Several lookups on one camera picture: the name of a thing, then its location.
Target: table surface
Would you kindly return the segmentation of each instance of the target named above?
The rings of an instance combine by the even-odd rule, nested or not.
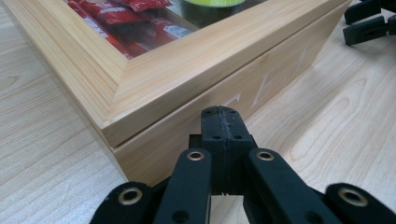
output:
[[[351,48],[343,27],[246,125],[310,187],[347,182],[396,211],[396,36]],[[89,222],[125,182],[107,152],[0,7],[0,222]],[[241,197],[212,198],[211,223],[247,222]]]

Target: red package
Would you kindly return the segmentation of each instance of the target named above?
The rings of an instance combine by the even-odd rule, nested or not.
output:
[[[168,0],[110,0],[131,7],[135,12],[141,12],[149,8],[170,7]]]
[[[138,27],[138,40],[158,48],[192,33],[192,31],[174,25],[163,18],[153,18]]]
[[[82,9],[75,1],[69,0],[67,3],[77,14],[86,21],[99,35],[104,37],[110,44],[119,50],[127,59],[132,59],[133,56],[116,38],[114,38],[101,24],[99,24],[92,16],[90,16],[84,9]]]
[[[151,48],[143,43],[140,42],[135,42],[135,41],[127,41],[125,42],[126,48],[128,48],[129,51],[132,52],[132,54],[137,57],[139,55],[142,55],[148,51],[151,50]]]
[[[137,14],[127,7],[119,6],[111,2],[95,2],[92,0],[80,0],[79,4],[104,25],[117,25],[137,21],[147,21],[149,17]]]

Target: metal ring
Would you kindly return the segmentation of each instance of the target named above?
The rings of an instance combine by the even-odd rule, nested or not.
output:
[[[364,207],[369,204],[367,199],[354,189],[340,188],[338,190],[338,195],[347,203],[358,207]]]
[[[200,161],[205,157],[205,154],[199,151],[190,152],[187,158],[191,161]]]
[[[127,193],[134,192],[135,196],[132,199],[127,199],[125,198]],[[138,188],[131,188],[131,189],[125,189],[120,195],[119,195],[119,202],[123,205],[132,205],[135,203],[138,203],[140,199],[142,199],[143,192],[142,190]]]
[[[275,158],[273,154],[266,151],[260,151],[256,155],[262,161],[271,161]]]

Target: black bracket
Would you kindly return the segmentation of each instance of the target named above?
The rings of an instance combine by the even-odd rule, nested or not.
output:
[[[309,188],[282,157],[258,148],[239,113],[205,109],[201,134],[190,136],[172,176],[151,188],[113,189],[92,223],[208,223],[211,195],[244,196],[250,223],[396,223],[395,214],[348,184]]]
[[[351,6],[344,14],[346,24],[351,25],[368,17],[381,13],[381,8],[396,13],[396,0],[361,0],[360,3]],[[343,30],[347,45],[356,45],[365,41],[373,40],[382,36],[396,35],[396,15],[388,18],[385,22],[383,16],[368,21],[351,25]]]

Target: wood grain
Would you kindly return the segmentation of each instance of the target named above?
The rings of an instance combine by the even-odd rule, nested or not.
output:
[[[121,147],[114,155],[131,180],[150,185],[168,177],[189,134],[200,132],[200,113],[212,105],[227,105],[249,118],[290,84],[315,60],[347,4],[324,15],[251,63],[195,97]]]
[[[125,180],[1,6],[0,19],[0,77],[17,78],[0,92],[0,222],[88,223]],[[350,48],[343,27],[246,125],[311,187],[356,184],[396,211],[396,37]],[[241,199],[214,198],[211,220],[247,223]]]
[[[4,0],[111,147],[345,2],[270,0],[127,61],[61,0]]]

